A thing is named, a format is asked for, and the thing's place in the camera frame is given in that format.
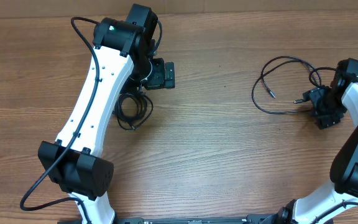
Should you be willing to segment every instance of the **wire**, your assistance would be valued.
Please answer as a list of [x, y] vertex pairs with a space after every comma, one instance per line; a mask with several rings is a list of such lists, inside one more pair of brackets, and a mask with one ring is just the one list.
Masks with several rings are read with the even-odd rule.
[[[288, 60], [286, 62], [283, 62], [281, 63], [280, 65], [277, 65], [276, 67], [272, 68], [271, 70], [269, 70], [268, 72], [264, 73], [265, 71], [265, 68], [271, 64], [272, 62], [278, 60], [278, 59], [281, 59], [281, 58], [289, 58], [289, 59], [292, 59], [292, 60]], [[274, 70], [276, 70], [277, 68], [281, 67], [282, 65], [285, 65], [287, 63], [292, 63], [292, 62], [299, 62], [301, 64], [303, 64], [310, 72], [313, 71], [315, 68], [314, 66], [312, 66], [312, 64], [310, 64], [309, 62], [305, 61], [305, 60], [302, 60], [298, 57], [294, 57], [294, 56], [279, 56], [279, 57], [275, 57], [273, 59], [271, 59], [270, 61], [268, 61], [265, 66], [263, 67], [262, 71], [260, 72], [260, 77], [256, 80], [254, 86], [252, 87], [252, 92], [251, 92], [251, 96], [252, 96], [252, 101], [254, 102], [254, 105], [261, 111], [265, 112], [265, 113], [268, 113], [268, 114], [288, 114], [288, 113], [304, 113], [304, 112], [309, 112], [311, 111], [310, 110], [303, 110], [303, 111], [268, 111], [268, 110], [265, 110], [263, 108], [261, 108], [258, 103], [256, 102], [255, 100], [255, 87], [256, 85], [258, 84], [258, 82], [260, 80], [262, 80], [267, 92], [270, 94], [271, 97], [273, 98], [276, 98], [273, 91], [267, 86], [266, 82], [265, 82], [265, 77], [270, 74], [271, 72], [273, 72]], [[319, 83], [321, 85], [321, 76], [319, 74], [319, 72], [315, 71], [316, 74], [317, 74], [317, 77], [318, 77], [318, 80], [319, 80]], [[314, 79], [314, 82], [317, 83], [317, 79], [314, 77], [313, 73], [311, 74], [311, 76], [313, 77]]]
[[323, 219], [327, 215], [331, 214], [332, 212], [335, 212], [337, 209], [339, 209], [341, 207], [346, 208], [347, 205], [356, 205], [356, 206], [358, 206], [358, 202], [345, 202], [345, 201], [343, 201], [342, 203], [334, 206], [333, 208], [331, 208], [327, 212], [324, 212], [323, 214], [321, 214], [318, 217], [316, 217], [316, 219], [311, 224], [317, 224], [321, 219]]
[[91, 94], [91, 97], [89, 99], [88, 105], [86, 106], [85, 112], [82, 115], [82, 118], [80, 120], [80, 122], [78, 123], [78, 126], [75, 130], [75, 132], [73, 133], [73, 137], [71, 138], [70, 142], [67, 144], [66, 149], [62, 152], [62, 154], [55, 160], [55, 162], [39, 177], [39, 179], [33, 184], [33, 186], [31, 186], [31, 188], [24, 194], [22, 200], [20, 201], [20, 208], [24, 211], [35, 211], [35, 210], [40, 210], [52, 205], [56, 205], [58, 203], [62, 203], [62, 202], [67, 202], [67, 201], [76, 201], [78, 202], [78, 204], [81, 206], [85, 219], [87, 221], [88, 224], [91, 223], [91, 220], [88, 216], [88, 213], [86, 211], [84, 202], [82, 200], [80, 200], [79, 198], [76, 197], [67, 197], [67, 198], [62, 198], [59, 200], [55, 200], [49, 203], [45, 203], [43, 205], [39, 205], [36, 207], [26, 207], [24, 206], [25, 201], [29, 198], [29, 196], [31, 195], [31, 193], [38, 187], [38, 185], [44, 180], [44, 178], [46, 178], [46, 176], [49, 175], [50, 171], [52, 169], [54, 169], [58, 163], [63, 159], [63, 157], [65, 156], [65, 154], [70, 150], [71, 146], [73, 145], [75, 139], [79, 136], [79, 133], [81, 131], [81, 127], [86, 119], [86, 116], [88, 115], [91, 106], [92, 106], [92, 102], [94, 100], [94, 97], [96, 95], [96, 90], [98, 89], [98, 85], [99, 85], [99, 62], [98, 62], [98, 58], [91, 46], [91, 44], [87, 41], [87, 39], [81, 34], [81, 32], [78, 30], [78, 28], [75, 25], [75, 20], [81, 20], [81, 21], [86, 21], [86, 22], [92, 22], [94, 24], [99, 24], [99, 22], [93, 21], [91, 19], [87, 19], [87, 18], [83, 18], [83, 17], [72, 17], [71, 18], [71, 25], [73, 26], [75, 32], [81, 37], [81, 39], [83, 40], [83, 42], [86, 44], [86, 46], [88, 47], [89, 51], [92, 53], [92, 57], [94, 60], [94, 63], [96, 65], [96, 76], [95, 76], [95, 82], [94, 82], [94, 86], [93, 86], [93, 91]]
[[[142, 87], [140, 86], [139, 91], [135, 93], [124, 93], [121, 94], [116, 102], [116, 105], [114, 107], [114, 114], [117, 116], [117, 121], [119, 126], [124, 130], [136, 130], [138, 127], [140, 127], [152, 114], [153, 112], [153, 102], [152, 100], [146, 96], [145, 93], [141, 92]], [[136, 114], [134, 116], [126, 116], [122, 110], [122, 102], [126, 99], [132, 99], [136, 104]], [[148, 115], [144, 118], [147, 111], [147, 101], [150, 102], [151, 109]], [[143, 119], [138, 124], [134, 124], [136, 121]], [[130, 128], [125, 128], [122, 124], [122, 122], [127, 123]]]
[[161, 22], [159, 20], [157, 20], [157, 23], [158, 23], [158, 26], [160, 28], [160, 37], [158, 38], [158, 41], [157, 43], [155, 44], [153, 50], [152, 50], [152, 53], [154, 54], [155, 51], [158, 49], [159, 45], [160, 45], [160, 42], [161, 42], [161, 38], [162, 38], [162, 25], [161, 25]]
[[313, 84], [314, 86], [318, 87], [318, 88], [324, 88], [324, 89], [327, 89], [327, 90], [330, 89], [328, 86], [318, 85], [317, 83], [312, 82], [311, 76], [313, 75], [314, 72], [317, 72], [317, 71], [320, 71], [320, 70], [329, 70], [329, 71], [335, 71], [335, 72], [338, 72], [338, 73], [342, 73], [345, 77], [350, 78], [350, 80], [351, 80], [352, 82], [358, 83], [358, 77], [357, 77], [354, 73], [343, 72], [343, 71], [341, 71], [341, 70], [339, 70], [339, 69], [336, 69], [336, 68], [320, 67], [320, 68], [315, 68], [315, 69], [313, 69], [313, 70], [310, 72], [310, 74], [309, 74], [309, 81], [310, 81], [310, 83]]

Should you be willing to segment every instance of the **black cable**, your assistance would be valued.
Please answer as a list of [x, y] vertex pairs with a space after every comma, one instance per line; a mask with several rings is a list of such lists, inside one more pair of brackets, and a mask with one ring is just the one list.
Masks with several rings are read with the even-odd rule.
[[161, 42], [161, 38], [162, 38], [162, 25], [161, 22], [159, 20], [157, 20], [158, 26], [160, 27], [160, 37], [158, 38], [157, 43], [155, 44], [152, 53], [154, 54], [154, 52], [158, 49], [160, 42]]
[[[122, 102], [124, 102], [125, 99], [131, 99], [136, 104], [136, 114], [134, 116], [126, 116], [122, 110]], [[151, 109], [148, 115], [144, 118], [147, 111], [147, 101], [150, 102]], [[136, 130], [138, 127], [140, 127], [152, 114], [153, 112], [153, 102], [152, 100], [146, 96], [145, 93], [141, 92], [141, 87], [139, 88], [139, 91], [135, 93], [123, 93], [121, 94], [116, 102], [116, 105], [114, 106], [114, 114], [117, 116], [117, 121], [119, 126], [124, 130]], [[125, 128], [122, 124], [122, 122], [127, 123], [130, 128]]]
[[329, 90], [328, 86], [318, 85], [317, 83], [314, 83], [311, 80], [311, 76], [313, 75], [313, 73], [317, 72], [317, 71], [320, 71], [320, 70], [329, 70], [329, 71], [335, 71], [335, 72], [338, 72], [338, 73], [342, 73], [345, 77], [350, 78], [352, 82], [357, 82], [358, 83], [358, 77], [355, 74], [350, 74], [350, 73], [347, 73], [347, 72], [343, 72], [343, 71], [341, 71], [339, 69], [336, 69], [336, 68], [320, 67], [320, 68], [313, 69], [309, 74], [310, 83], [313, 84], [314, 86], [318, 87], [318, 88], [325, 88], [325, 89]]
[[[265, 68], [271, 64], [272, 62], [278, 60], [278, 59], [281, 59], [281, 58], [289, 58], [289, 59], [292, 59], [292, 60], [288, 60], [286, 62], [283, 62], [281, 63], [280, 65], [277, 65], [276, 67], [272, 68], [271, 70], [269, 70], [268, 72], [264, 73], [265, 71]], [[272, 96], [273, 98], [276, 98], [273, 91], [267, 86], [264, 78], [266, 75], [268, 75], [269, 73], [273, 72], [274, 70], [276, 70], [278, 67], [281, 67], [282, 65], [285, 65], [287, 63], [292, 63], [292, 62], [299, 62], [301, 64], [303, 64], [310, 72], [313, 71], [315, 68], [314, 66], [312, 66], [312, 64], [310, 64], [309, 62], [305, 61], [305, 60], [302, 60], [298, 57], [294, 57], [294, 56], [279, 56], [279, 57], [275, 57], [273, 59], [271, 59], [270, 61], [268, 61], [265, 66], [263, 67], [262, 71], [260, 72], [260, 77], [256, 80], [254, 86], [252, 87], [252, 92], [251, 92], [251, 97], [252, 97], [252, 101], [254, 102], [254, 105], [261, 111], [265, 112], [265, 113], [268, 113], [268, 114], [288, 114], [288, 113], [304, 113], [304, 112], [309, 112], [311, 110], [303, 110], [303, 111], [268, 111], [268, 110], [265, 110], [263, 108], [261, 108], [258, 103], [256, 102], [255, 100], [255, 87], [256, 85], [258, 84], [258, 82], [260, 80], [262, 80], [267, 92], [270, 94], [270, 96]], [[318, 76], [318, 80], [319, 80], [319, 83], [321, 85], [321, 76], [320, 74], [315, 71], [317, 76]], [[317, 79], [314, 77], [314, 75], [312, 74], [313, 78], [314, 78], [314, 81], [315, 83], [317, 83]]]
[[99, 22], [96, 22], [96, 21], [93, 21], [93, 20], [87, 19], [87, 18], [82, 18], [82, 17], [72, 17], [71, 18], [71, 25], [73, 26], [75, 32], [81, 37], [83, 42], [89, 48], [89, 51], [91, 51], [94, 63], [96, 65], [96, 76], [95, 76], [95, 82], [94, 82], [93, 91], [92, 91], [91, 97], [89, 99], [88, 105], [86, 106], [85, 112], [82, 115], [82, 118], [81, 118], [80, 122], [78, 123], [78, 126], [77, 126], [75, 132], [73, 133], [73, 137], [71, 138], [70, 142], [67, 144], [66, 149], [55, 160], [55, 162], [39, 177], [39, 179], [33, 184], [33, 186], [31, 186], [31, 188], [24, 194], [22, 200], [20, 201], [20, 208], [22, 210], [24, 210], [24, 211], [35, 211], [35, 210], [40, 210], [40, 209], [43, 209], [45, 207], [56, 205], [56, 204], [62, 203], [62, 202], [76, 201], [81, 206], [87, 223], [91, 224], [91, 220], [90, 220], [90, 218], [88, 216], [88, 213], [86, 211], [86, 208], [85, 208], [85, 205], [84, 205], [83, 201], [80, 200], [79, 198], [76, 198], [76, 197], [67, 197], [67, 198], [55, 200], [55, 201], [52, 201], [52, 202], [49, 202], [49, 203], [45, 203], [43, 205], [39, 205], [39, 206], [36, 206], [36, 207], [26, 207], [26, 206], [24, 206], [25, 201], [29, 198], [31, 193], [38, 187], [38, 185], [44, 180], [44, 178], [46, 178], [46, 176], [48, 176], [50, 171], [57, 166], [57, 164], [63, 159], [64, 155], [70, 150], [70, 148], [73, 145], [75, 139], [78, 137], [78, 135], [80, 133], [81, 127], [82, 127], [82, 125], [83, 125], [83, 123], [84, 123], [84, 121], [86, 119], [86, 116], [88, 115], [88, 113], [89, 113], [89, 111], [91, 109], [92, 102], [93, 102], [94, 97], [96, 95], [96, 90], [98, 89], [98, 85], [99, 85], [99, 81], [100, 81], [99, 80], [99, 62], [98, 62], [98, 58], [96, 57], [96, 54], [95, 54], [91, 44], [87, 41], [87, 39], [81, 34], [81, 32], [76, 27], [76, 25], [74, 23], [75, 20], [92, 22], [94, 24], [99, 24]]
[[358, 206], [358, 203], [357, 202], [342, 202], [342, 203], [334, 206], [333, 208], [331, 208], [327, 212], [324, 212], [323, 214], [321, 214], [318, 217], [316, 217], [316, 219], [311, 224], [317, 224], [321, 219], [323, 219], [327, 215], [331, 214], [332, 212], [335, 212], [337, 209], [339, 209], [341, 207], [346, 208], [346, 206], [348, 206], [348, 205], [356, 205], [356, 206]]

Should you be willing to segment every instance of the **brown surface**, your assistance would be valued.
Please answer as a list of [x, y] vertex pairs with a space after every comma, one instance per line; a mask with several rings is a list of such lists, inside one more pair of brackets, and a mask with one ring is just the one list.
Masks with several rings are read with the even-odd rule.
[[[353, 130], [349, 115], [320, 131], [307, 116], [260, 112], [250, 90], [262, 66], [296, 55], [317, 67], [358, 59], [358, 11], [243, 12], [160, 16], [159, 56], [175, 62], [174, 90], [150, 91], [150, 119], [136, 132], [112, 119], [103, 159], [115, 164], [110, 203], [120, 217], [233, 217], [276, 212], [329, 178]], [[91, 39], [93, 26], [80, 24]], [[42, 140], [67, 121], [90, 53], [68, 18], [0, 20], [0, 223], [56, 223], [78, 217], [73, 203], [22, 212], [19, 200], [44, 171]], [[332, 73], [323, 73], [328, 84]], [[270, 109], [312, 86], [301, 65], [267, 78], [257, 100]], [[28, 205], [64, 197], [49, 180]], [[336, 218], [358, 221], [358, 208]]]
[[0, 18], [126, 15], [133, 3], [157, 14], [358, 9], [358, 0], [0, 0]]

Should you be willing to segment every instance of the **wooden table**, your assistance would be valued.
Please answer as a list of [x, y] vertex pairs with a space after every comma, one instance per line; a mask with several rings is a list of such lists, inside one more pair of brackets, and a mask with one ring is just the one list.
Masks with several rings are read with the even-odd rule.
[[[148, 92], [154, 112], [137, 131], [122, 130], [112, 118], [104, 141], [103, 159], [115, 165], [108, 194], [119, 217], [275, 213], [329, 179], [334, 156], [354, 129], [349, 115], [321, 131], [308, 114], [259, 111], [250, 92], [263, 65], [279, 55], [316, 67], [358, 59], [358, 11], [160, 20], [158, 56], [175, 62], [176, 88]], [[93, 25], [78, 26], [91, 41]], [[19, 201], [44, 171], [37, 158], [40, 142], [53, 142], [66, 123], [90, 58], [69, 18], [0, 19], [0, 223], [78, 218], [72, 202], [23, 212]], [[326, 85], [333, 79], [331, 72], [322, 75]], [[299, 64], [279, 68], [266, 79], [277, 99], [259, 84], [257, 101], [271, 110], [295, 109], [292, 101], [312, 88], [307, 76]], [[27, 204], [65, 196], [47, 179]], [[335, 221], [358, 223], [358, 208]]]

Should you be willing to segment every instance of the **cable tip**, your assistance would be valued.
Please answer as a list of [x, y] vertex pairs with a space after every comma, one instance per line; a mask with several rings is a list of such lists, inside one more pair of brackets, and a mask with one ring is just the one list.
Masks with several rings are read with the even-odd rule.
[[270, 96], [272, 96], [273, 98], [275, 98], [276, 99], [276, 96], [274, 95], [274, 93], [271, 91], [271, 90], [269, 90], [269, 92], [268, 92], [269, 94], [270, 94]]
[[305, 102], [303, 99], [293, 101], [294, 104], [303, 103], [303, 102]]

